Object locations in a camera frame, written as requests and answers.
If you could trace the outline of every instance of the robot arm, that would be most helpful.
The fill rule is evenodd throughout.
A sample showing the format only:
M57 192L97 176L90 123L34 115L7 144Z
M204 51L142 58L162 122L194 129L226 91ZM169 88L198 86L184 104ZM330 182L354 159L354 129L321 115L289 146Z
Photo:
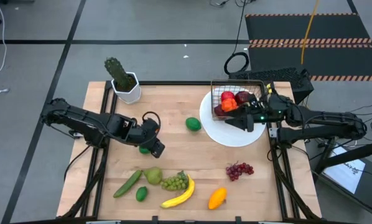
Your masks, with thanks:
M48 126L51 124L68 126L84 135L86 143L93 147L104 147L106 144L104 139L109 137L123 144L145 147L158 158L165 148L156 138L160 124L151 118L144 119L145 115L142 117L143 123L138 125L135 118L120 114L96 114L71 106L64 99L57 98L45 107L41 120Z
M258 101L254 95L249 97L249 103L228 112L232 118L226 123L251 132L254 123L286 121L289 126L298 127L306 124L319 124L314 128L272 128L271 137L277 139L278 144L291 146L300 139L340 137L358 140L365 134L367 127L353 113L333 113L326 111L312 111L303 106L295 105L290 98L272 94L269 101Z

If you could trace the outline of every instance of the wooden table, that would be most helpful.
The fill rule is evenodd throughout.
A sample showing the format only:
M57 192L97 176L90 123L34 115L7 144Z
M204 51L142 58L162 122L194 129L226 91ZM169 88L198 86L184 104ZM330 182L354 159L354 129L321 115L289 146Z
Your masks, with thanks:
M84 109L99 113L104 86L104 82L89 83ZM288 82L277 82L275 87L280 95L292 98ZM155 159L151 155L142 155L135 147L111 140L98 219L151 220L152 216L158 215L159 220L234 221L235 216L241 216L243 221L281 220L273 164L266 159L269 150L267 131L254 143L234 148L211 140L204 129L191 133L185 127L186 118L199 118L200 103L209 91L210 86L148 85L142 86L142 97L138 103L127 105L122 101L117 102L116 113L135 117L139 121L146 111L159 114L162 127L158 138L165 144L165 150L159 159ZM303 141L295 145L305 150ZM84 140L76 140L72 158L84 148ZM85 188L90 158L91 150L79 158L68 171L57 215L63 215ZM296 191L312 211L321 217L307 156L298 150L289 149L289 160ZM255 173L244 174L239 180L231 182L226 176L225 167L236 161L251 164ZM190 174L196 183L192 197L177 207L160 208L162 202L175 197L176 193L150 185L142 177L126 195L113 198L114 192L135 170L152 166L161 167L164 177L181 170ZM145 185L149 189L149 195L144 202L137 202L136 190ZM217 210L208 210L208 199L219 187L228 190L226 203ZM289 194L286 189L284 192L288 216L291 217ZM90 197L88 214L91 214L95 193Z

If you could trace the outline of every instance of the pear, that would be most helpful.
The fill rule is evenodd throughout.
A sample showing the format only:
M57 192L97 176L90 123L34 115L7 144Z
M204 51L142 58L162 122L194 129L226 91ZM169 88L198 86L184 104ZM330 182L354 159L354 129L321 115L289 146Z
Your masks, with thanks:
M162 170L158 167L151 167L143 171L149 184L157 185L162 179Z

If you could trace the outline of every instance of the metal basket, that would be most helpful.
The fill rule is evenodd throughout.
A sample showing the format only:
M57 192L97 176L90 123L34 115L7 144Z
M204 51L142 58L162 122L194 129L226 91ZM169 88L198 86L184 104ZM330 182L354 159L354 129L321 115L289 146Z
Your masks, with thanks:
M247 91L255 94L256 98L259 99L264 95L265 87L264 83L260 80L212 80L211 113L214 120L229 118L227 116L217 116L214 112L214 108L221 104L221 94L224 91L232 91L234 94L237 94L239 91Z

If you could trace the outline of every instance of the grape bunch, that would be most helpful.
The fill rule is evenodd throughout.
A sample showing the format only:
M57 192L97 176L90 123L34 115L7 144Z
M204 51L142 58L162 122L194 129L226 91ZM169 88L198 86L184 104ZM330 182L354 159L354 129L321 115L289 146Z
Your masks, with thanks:
M254 169L245 162L242 164L233 164L232 166L226 167L226 174L229 176L231 181L238 180L238 177L243 173L251 175L254 173Z
M185 190L187 188L187 181L180 175L168 177L161 181L161 188L169 191Z

